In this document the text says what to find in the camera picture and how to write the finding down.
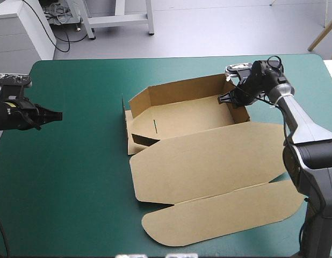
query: green table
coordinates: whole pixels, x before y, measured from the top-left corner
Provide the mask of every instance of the green table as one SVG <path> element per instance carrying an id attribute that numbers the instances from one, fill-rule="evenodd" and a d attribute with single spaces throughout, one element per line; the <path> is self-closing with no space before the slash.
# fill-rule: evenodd
<path id="1" fill-rule="evenodd" d="M 160 204 L 135 199 L 126 152 L 121 97 L 149 85 L 221 73 L 226 65 L 267 56 L 41 61 L 31 71 L 29 98 L 63 111 L 63 121 L 6 131 L 0 140 L 0 218 L 16 256 L 290 256 L 298 251 L 305 205 L 291 218 L 183 248 L 152 240 L 142 216 Z M 332 79 L 317 55 L 283 55 L 295 98 L 332 131 Z M 264 103 L 253 121 L 282 123 Z M 0 235 L 0 252 L 4 247 Z"/>

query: cardboard box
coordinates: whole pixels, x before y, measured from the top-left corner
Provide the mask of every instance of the cardboard box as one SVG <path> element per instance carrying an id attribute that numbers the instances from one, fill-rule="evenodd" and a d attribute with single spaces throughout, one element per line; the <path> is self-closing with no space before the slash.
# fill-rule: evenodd
<path id="1" fill-rule="evenodd" d="M 148 87 L 130 101 L 136 198 L 173 204 L 142 219 L 163 245 L 282 221 L 303 202 L 291 181 L 270 183 L 285 172 L 283 126 L 253 123 L 244 107 L 219 105 L 218 94 L 233 87 L 213 75 Z"/>
<path id="2" fill-rule="evenodd" d="M 218 95 L 234 88 L 224 74 L 150 86 L 125 111 L 128 154 L 158 140 L 249 121 L 246 108 L 218 104 Z"/>

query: white floor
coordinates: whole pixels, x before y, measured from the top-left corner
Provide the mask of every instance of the white floor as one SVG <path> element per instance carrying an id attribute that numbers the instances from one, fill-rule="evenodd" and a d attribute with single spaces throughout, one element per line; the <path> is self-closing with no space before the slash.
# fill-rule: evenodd
<path id="1" fill-rule="evenodd" d="M 308 53 L 323 30 L 324 0 L 153 0 L 155 35 L 147 25 L 99 28 L 96 40 L 72 44 L 54 59 L 161 58 Z M 87 0 L 93 16 L 110 14 L 114 1 Z M 127 0 L 127 13 L 141 12 L 144 0 Z M 332 19 L 332 3 L 329 20 Z M 59 28 L 55 33 L 64 38 Z M 68 27 L 70 37 L 78 39 Z M 332 56 L 332 32 L 313 53 Z"/>

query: cardboard tab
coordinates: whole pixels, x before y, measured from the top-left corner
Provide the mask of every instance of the cardboard tab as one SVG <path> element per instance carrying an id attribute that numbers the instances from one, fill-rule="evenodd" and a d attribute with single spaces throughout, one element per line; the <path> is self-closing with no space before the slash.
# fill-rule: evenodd
<path id="1" fill-rule="evenodd" d="M 282 221 L 303 199 L 290 180 L 268 183 L 146 214 L 142 226 L 163 245 L 185 246 Z"/>
<path id="2" fill-rule="evenodd" d="M 246 122 L 165 139 L 130 159 L 136 198 L 176 204 L 270 182 L 283 172 L 283 126 Z"/>

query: black cable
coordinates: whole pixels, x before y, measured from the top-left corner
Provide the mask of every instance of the black cable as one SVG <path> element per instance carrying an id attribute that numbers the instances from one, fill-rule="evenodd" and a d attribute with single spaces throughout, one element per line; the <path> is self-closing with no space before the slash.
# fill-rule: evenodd
<path id="1" fill-rule="evenodd" d="M 43 27 L 45 33 L 46 33 L 47 36 L 48 36 L 48 39 L 49 39 L 50 42 L 53 44 L 53 46 L 54 46 L 57 50 L 59 50 L 59 51 L 61 51 L 61 52 L 63 52 L 63 53 L 67 53 L 67 52 L 69 52 L 69 51 L 70 51 L 70 42 L 68 42 L 68 49 L 67 49 L 67 50 L 59 49 L 59 48 L 57 47 L 57 45 L 56 45 L 56 44 L 52 41 L 52 39 L 50 38 L 50 36 L 49 36 L 49 34 L 48 34 L 46 28 L 44 27 L 43 22 L 42 22 L 41 19 L 39 18 L 38 14 L 37 14 L 36 11 L 34 10 L 34 8 L 32 8 L 32 6 L 31 6 L 27 1 L 25 1 L 25 0 L 22 0 L 22 1 L 23 1 L 25 4 L 27 4 L 27 6 L 30 7 L 30 9 L 31 9 L 31 10 L 34 12 L 34 14 L 37 16 L 37 18 L 38 18 L 40 24 L 42 25 L 42 27 Z"/>
<path id="2" fill-rule="evenodd" d="M 86 34 L 84 37 L 82 37 L 81 39 L 78 39 L 78 40 L 70 40 L 70 41 L 68 41 L 68 40 L 64 40 L 64 39 L 61 39 L 61 38 L 57 37 L 56 35 L 55 35 L 55 37 L 56 37 L 57 39 L 61 40 L 61 41 L 64 41 L 64 42 L 74 43 L 74 42 L 80 42 L 80 41 L 84 40 L 84 39 L 87 37 L 87 34 Z"/>
<path id="3" fill-rule="evenodd" d="M 1 236 L 3 237 L 3 240 L 4 240 L 7 258 L 11 258 L 9 243 L 7 241 L 7 237 L 6 237 L 3 225 L 1 224 L 1 221 L 0 221 L 0 232 L 1 232 Z"/>
<path id="4" fill-rule="evenodd" d="M 48 20 L 50 20 L 50 19 L 54 19 L 55 20 L 57 18 L 55 15 L 52 15 L 51 13 L 48 13 L 48 12 L 45 12 L 44 14 L 45 15 L 50 15 L 49 17 L 47 17 Z M 64 31 L 64 33 L 67 34 L 67 32 L 65 31 L 65 29 L 62 27 L 63 24 L 60 23 L 60 24 L 57 24 L 57 25 L 61 26 L 61 28 Z M 57 37 L 56 35 L 54 35 L 54 36 L 57 39 L 61 40 L 61 41 L 75 43 L 75 42 L 80 42 L 80 41 L 84 40 L 87 37 L 87 34 L 84 37 L 82 37 L 81 39 L 77 39 L 77 40 L 64 40 L 64 39 L 61 39 L 61 38 Z"/>

